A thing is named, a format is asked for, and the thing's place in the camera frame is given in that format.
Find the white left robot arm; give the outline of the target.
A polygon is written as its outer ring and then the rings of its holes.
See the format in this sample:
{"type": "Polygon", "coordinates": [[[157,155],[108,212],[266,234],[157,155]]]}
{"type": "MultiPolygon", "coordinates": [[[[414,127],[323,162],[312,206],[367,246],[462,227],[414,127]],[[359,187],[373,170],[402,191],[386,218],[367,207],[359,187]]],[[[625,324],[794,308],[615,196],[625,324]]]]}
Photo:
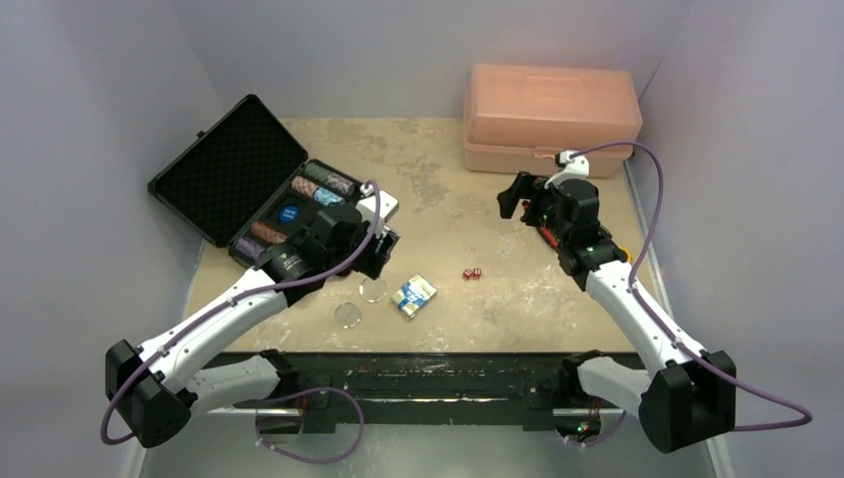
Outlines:
{"type": "Polygon", "coordinates": [[[134,439],[152,448],[214,408],[250,400],[273,407],[291,403],[297,381],[283,371],[278,352],[222,367],[208,364],[259,323],[319,291],[327,279],[346,272],[379,278],[399,240],[388,224],[397,210],[397,199],[384,192],[323,207],[188,319],[137,346],[126,340],[110,346],[101,442],[115,446],[134,439]]]}

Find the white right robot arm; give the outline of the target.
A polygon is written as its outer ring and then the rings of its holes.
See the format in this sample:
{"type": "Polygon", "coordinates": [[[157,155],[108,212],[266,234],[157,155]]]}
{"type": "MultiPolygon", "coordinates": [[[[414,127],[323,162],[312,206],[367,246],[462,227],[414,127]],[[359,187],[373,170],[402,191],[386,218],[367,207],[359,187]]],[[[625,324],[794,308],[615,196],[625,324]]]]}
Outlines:
{"type": "Polygon", "coordinates": [[[548,231],[561,270],[609,314],[644,365],[633,369],[600,353],[582,354],[558,380],[566,402],[581,405],[593,396],[612,402],[636,417],[663,453],[735,429],[734,361],[708,352],[637,285],[628,254],[600,223],[595,185],[521,171],[497,200],[502,218],[520,210],[522,223],[548,231]]]}

